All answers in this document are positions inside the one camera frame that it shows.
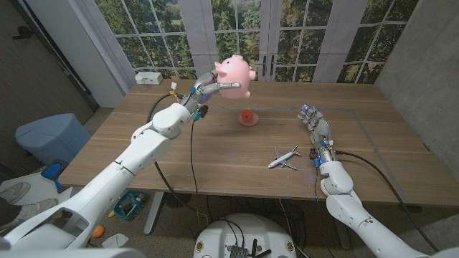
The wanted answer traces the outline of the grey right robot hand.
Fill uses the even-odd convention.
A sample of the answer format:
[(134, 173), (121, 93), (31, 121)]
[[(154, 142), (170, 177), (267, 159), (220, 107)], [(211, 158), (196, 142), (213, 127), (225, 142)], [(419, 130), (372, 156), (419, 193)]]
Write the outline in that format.
[(303, 105), (298, 114), (298, 119), (310, 132), (311, 142), (315, 148), (324, 147), (330, 149), (333, 146), (329, 123), (316, 106)]

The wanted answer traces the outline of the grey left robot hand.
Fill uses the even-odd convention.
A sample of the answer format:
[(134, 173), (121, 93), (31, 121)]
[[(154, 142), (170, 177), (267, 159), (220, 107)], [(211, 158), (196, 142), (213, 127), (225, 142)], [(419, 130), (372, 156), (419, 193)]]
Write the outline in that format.
[(218, 82), (217, 79), (216, 70), (201, 75), (191, 87), (189, 94), (180, 100), (180, 104), (193, 114), (220, 90), (241, 87), (238, 82)]

